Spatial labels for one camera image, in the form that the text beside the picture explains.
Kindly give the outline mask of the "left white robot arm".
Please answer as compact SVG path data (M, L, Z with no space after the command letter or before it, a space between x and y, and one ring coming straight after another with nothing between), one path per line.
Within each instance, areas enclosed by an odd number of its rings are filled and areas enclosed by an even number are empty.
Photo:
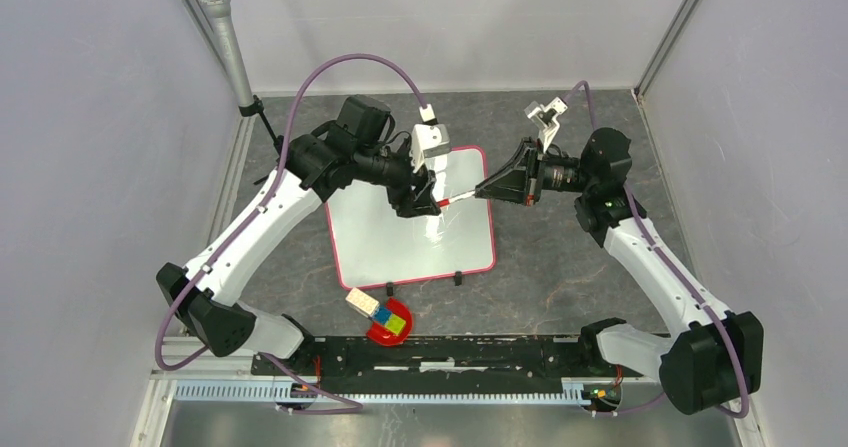
M289 142L284 164L210 246L183 266L159 270L156 282L175 317L205 349L217 357L239 349L270 354L295 375L312 366L306 331L287 316L242 304L242 292L295 226L356 181L385 188L400 218L440 214L425 152L443 146L447 136L430 104L419 112L421 124L392 150L382 136L394 124L390 109L371 97L348 97L336 118Z

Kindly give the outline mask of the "pink framed whiteboard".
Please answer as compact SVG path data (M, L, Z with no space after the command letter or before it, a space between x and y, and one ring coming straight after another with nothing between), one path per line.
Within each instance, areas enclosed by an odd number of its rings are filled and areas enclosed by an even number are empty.
M490 203L470 197L437 216L401 218L382 187L356 181L326 203L342 288L423 282L491 270L496 263Z

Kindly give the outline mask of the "red whiteboard marker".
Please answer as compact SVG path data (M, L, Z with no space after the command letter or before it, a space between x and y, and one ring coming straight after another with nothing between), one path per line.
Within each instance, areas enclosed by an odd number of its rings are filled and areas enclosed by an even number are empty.
M474 198L475 195L476 195L475 190L469 190L469 191L466 191L466 192L456 194L454 196L439 200L437 202L437 206L439 208L444 208L444 207L447 207L449 205L461 202L463 200L466 200L466 199L469 199L469 198Z

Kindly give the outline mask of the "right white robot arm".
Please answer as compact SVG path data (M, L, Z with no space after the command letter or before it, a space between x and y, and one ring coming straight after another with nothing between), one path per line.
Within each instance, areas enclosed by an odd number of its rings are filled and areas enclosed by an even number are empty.
M591 375L614 365L657 381L681 413L717 408L741 419L761 384L764 328L735 313L670 251L626 184L631 141L613 128L592 132L577 157L549 154L524 138L474 190L477 198L532 206L545 191L576 194L582 230L636 281L660 314L665 337L619 318L582 328L577 359Z

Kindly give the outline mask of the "silver microphone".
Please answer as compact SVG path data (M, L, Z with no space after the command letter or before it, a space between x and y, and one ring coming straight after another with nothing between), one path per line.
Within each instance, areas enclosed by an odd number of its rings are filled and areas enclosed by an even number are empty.
M243 117L256 114L257 107L232 20L231 0L200 0L216 35L225 70Z

